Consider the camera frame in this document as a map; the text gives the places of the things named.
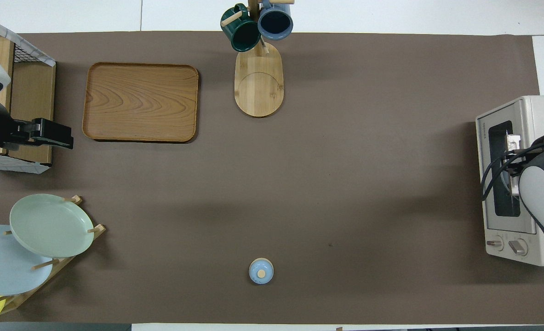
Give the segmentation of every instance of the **light green plate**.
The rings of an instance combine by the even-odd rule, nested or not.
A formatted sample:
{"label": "light green plate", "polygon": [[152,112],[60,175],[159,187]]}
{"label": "light green plate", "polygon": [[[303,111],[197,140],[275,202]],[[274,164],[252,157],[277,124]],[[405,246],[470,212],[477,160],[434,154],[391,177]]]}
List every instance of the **light green plate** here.
{"label": "light green plate", "polygon": [[20,199],[11,210],[11,229],[26,249],[46,257],[76,256],[90,247],[94,226],[72,202],[51,194]]}

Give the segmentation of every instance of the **mug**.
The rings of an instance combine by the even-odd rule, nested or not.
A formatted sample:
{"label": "mug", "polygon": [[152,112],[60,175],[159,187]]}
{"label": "mug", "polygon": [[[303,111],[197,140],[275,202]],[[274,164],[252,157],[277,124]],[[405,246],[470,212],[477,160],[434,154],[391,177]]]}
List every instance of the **mug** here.
{"label": "mug", "polygon": [[258,29],[259,33],[269,40],[286,38],[292,32],[290,5],[270,4],[269,0],[263,0]]}
{"label": "mug", "polygon": [[258,24],[249,17],[247,7],[244,4],[236,4],[233,8],[227,9],[221,17],[221,22],[238,12],[242,12],[241,17],[221,27],[221,29],[229,38],[234,50],[246,52],[257,45],[259,38],[261,38]]}

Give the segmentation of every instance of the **small blue jar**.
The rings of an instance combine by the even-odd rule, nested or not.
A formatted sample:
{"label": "small blue jar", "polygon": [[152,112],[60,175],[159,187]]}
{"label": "small blue jar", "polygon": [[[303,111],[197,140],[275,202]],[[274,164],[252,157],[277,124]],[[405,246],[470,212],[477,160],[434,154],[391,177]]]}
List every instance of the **small blue jar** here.
{"label": "small blue jar", "polygon": [[259,285],[263,285],[272,280],[274,276],[274,266],[267,258],[256,258],[249,266],[249,278]]}

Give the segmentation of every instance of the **black cable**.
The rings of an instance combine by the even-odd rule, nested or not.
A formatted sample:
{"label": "black cable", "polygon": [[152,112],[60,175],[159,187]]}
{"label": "black cable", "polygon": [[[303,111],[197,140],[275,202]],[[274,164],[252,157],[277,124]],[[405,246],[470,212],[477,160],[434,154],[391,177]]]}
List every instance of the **black cable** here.
{"label": "black cable", "polygon": [[520,157],[523,157],[525,154],[529,153],[530,151],[533,151],[534,149],[539,149],[541,147],[544,147],[544,143],[543,144],[533,145],[530,148],[524,149],[523,151],[520,151],[519,153],[517,153],[513,157],[511,157],[511,159],[507,160],[505,162],[505,164],[503,164],[497,171],[495,171],[492,174],[491,181],[490,181],[490,183],[488,183],[486,191],[484,191],[484,193],[482,194],[482,201],[485,201],[487,199],[488,193],[490,193],[490,191],[492,190],[492,186],[494,185],[494,182],[499,178],[499,176],[501,176],[503,171],[505,171],[509,167],[509,165],[511,163],[513,163],[513,161],[515,161],[516,159],[519,159]]}
{"label": "black cable", "polygon": [[505,152],[503,154],[501,154],[499,157],[497,157],[496,159],[494,159],[494,161],[492,161],[491,163],[488,164],[488,167],[486,168],[486,170],[484,170],[484,174],[482,175],[482,180],[480,181],[480,192],[482,193],[484,191],[484,184],[486,183],[487,181],[487,176],[488,176],[488,172],[491,170],[492,166],[501,161],[501,158],[509,155],[511,152]]}

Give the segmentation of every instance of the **wooden mug stand base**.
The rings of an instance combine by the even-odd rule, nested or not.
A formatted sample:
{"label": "wooden mug stand base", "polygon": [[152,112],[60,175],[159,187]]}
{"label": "wooden mug stand base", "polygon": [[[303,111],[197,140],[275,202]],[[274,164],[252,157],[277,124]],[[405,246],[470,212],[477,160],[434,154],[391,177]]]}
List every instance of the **wooden mug stand base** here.
{"label": "wooden mug stand base", "polygon": [[272,115],[284,100],[282,57],[276,47],[263,42],[237,55],[235,102],[247,115]]}

